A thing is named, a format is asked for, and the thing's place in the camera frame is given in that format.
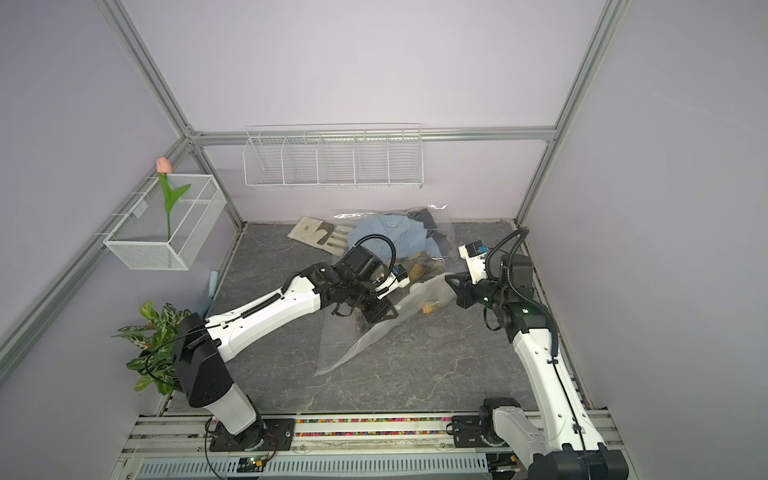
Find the yellow plaid shirt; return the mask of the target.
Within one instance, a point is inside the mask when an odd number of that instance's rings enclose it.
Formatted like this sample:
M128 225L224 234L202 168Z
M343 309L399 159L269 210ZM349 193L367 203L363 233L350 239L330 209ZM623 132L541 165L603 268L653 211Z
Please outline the yellow plaid shirt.
M408 272L409 283L395 294L395 307L400 316L431 314L455 299L445 277L448 274L443 259L420 253L401 261Z

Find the light blue shirt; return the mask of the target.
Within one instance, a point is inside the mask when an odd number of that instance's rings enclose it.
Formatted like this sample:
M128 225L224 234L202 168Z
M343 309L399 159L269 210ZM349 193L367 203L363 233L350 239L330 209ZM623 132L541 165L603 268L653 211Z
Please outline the light blue shirt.
M350 247L363 237L372 234L386 236L396 249L398 259L426 254L431 258L442 258L438 243L429 234L431 231L423 222L402 215L374 215L360 220L347 235Z

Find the clear plastic vacuum bag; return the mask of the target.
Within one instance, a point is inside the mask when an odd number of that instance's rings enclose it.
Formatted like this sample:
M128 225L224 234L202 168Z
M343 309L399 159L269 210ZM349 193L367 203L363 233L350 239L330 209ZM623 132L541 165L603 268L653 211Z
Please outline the clear plastic vacuum bag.
M449 220L454 229L452 211L448 204L445 202L438 202L433 204L427 204L422 206L394 209L394 210L381 210L381 211L341 211L336 213L332 218L333 224L340 224L351 227L362 219L368 218L374 215L402 215L409 218L409 213L416 208L428 207L431 209L442 210L441 216L446 220ZM389 239L388 241L372 239L364 243L364 247L374 253L378 258L384 261L384 265L387 266L391 262L391 249L394 244ZM401 264L402 260L398 259L396 254L396 262ZM458 243L455 234L455 253L451 256L443 256L445 262L445 268L448 274L458 273L462 270L461 261L458 254ZM399 289L393 291L388 298L395 305L395 294ZM332 372L333 370L341 367L342 365L350 362L353 358L361 355L364 351L373 347L376 343L380 342L385 337L389 336L391 332L395 331L402 325L412 320L423 320L429 317L435 316L445 307L439 309L435 313L431 314L416 314L411 317L404 317L398 314L398 317L393 320L385 320L372 327L367 327L364 324L362 314L356 310L349 316L336 316L332 315L329 309L322 312L324 317L323 330L321 335L320 353L318 357L318 367L316 370L317 375L324 375Z

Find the black shirt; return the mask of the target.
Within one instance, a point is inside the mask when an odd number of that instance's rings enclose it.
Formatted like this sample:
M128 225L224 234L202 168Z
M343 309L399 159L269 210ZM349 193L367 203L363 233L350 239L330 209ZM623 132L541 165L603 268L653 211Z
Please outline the black shirt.
M420 222L425 228L428 239L432 239L442 256L451 256L455 253L455 234L453 225L449 220L441 216L439 209L420 207L409 213L409 218Z

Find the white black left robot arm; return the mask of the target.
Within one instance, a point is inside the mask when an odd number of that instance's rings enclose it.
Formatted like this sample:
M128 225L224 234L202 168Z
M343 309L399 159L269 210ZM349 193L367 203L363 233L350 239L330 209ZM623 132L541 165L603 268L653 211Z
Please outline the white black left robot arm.
M336 263L294 272L280 288L241 307L208 318L190 314L180 322L172 350L181 391L190 406L212 414L230 442L255 450L268 428L228 362L278 328L324 309L338 317L358 312L370 325L394 319L398 313L389 296L409 283L394 242L369 234Z

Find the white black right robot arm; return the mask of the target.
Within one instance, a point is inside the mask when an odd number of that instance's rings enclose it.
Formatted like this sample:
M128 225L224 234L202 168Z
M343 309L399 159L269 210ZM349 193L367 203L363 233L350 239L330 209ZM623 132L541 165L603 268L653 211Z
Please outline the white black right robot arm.
M539 407L536 427L513 399L490 398L480 408L480 437L507 445L516 479L626 479L624 455L608 448L590 419L562 358L559 333L549 311L532 297L528 257L511 254L492 274L484 245L460 247L468 270L447 276L459 307L480 305L493 314L493 330L504 331L520 359Z

